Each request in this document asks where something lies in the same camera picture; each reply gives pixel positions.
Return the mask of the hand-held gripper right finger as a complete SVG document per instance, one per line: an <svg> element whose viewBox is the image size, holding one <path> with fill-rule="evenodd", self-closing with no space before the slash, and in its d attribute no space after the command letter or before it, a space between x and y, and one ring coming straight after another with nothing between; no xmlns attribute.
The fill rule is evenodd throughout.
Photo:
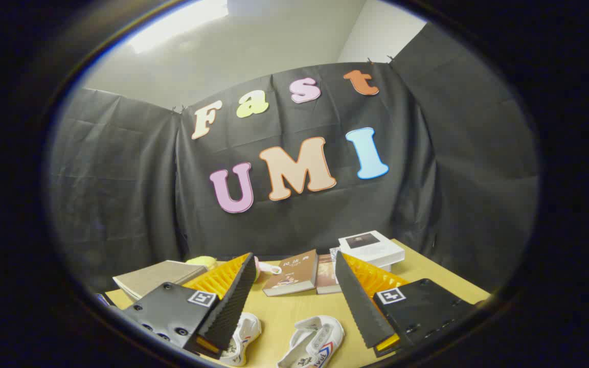
<svg viewBox="0 0 589 368"><path fill-rule="evenodd" d="M476 310L429 278L407 282L343 252L335 275L363 342L378 357L428 345Z"/></svg>

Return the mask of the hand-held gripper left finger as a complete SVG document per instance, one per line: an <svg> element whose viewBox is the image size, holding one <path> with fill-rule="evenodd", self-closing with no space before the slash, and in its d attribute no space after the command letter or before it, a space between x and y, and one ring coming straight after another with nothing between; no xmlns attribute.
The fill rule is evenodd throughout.
<svg viewBox="0 0 589 368"><path fill-rule="evenodd" d="M179 349L219 359L256 275L254 254L243 254L184 284L159 284L121 316Z"/></svg>

